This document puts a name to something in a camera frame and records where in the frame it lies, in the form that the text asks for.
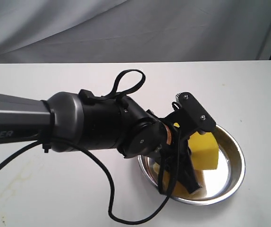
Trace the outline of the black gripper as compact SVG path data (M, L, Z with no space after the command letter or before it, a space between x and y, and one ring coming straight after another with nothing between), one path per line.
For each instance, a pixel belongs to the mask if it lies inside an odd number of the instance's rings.
M158 118L167 129L169 129L170 140L165 142L165 147L161 149L161 155L156 156L155 161L161 164L161 174L165 172L175 175L178 173L178 181L185 187L189 194L193 194L201 186L197 180L196 173L190 158L188 140L184 137L178 123L170 121L171 113L164 118Z

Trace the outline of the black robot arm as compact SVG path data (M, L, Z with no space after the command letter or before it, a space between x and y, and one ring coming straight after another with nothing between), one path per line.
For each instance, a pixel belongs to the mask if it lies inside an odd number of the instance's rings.
M91 91L59 92L48 100L0 94L0 144L39 141L45 151L115 148L124 158L153 159L190 193L197 180L188 141L215 123L188 92L179 93L164 118L144 110L125 92L96 97Z

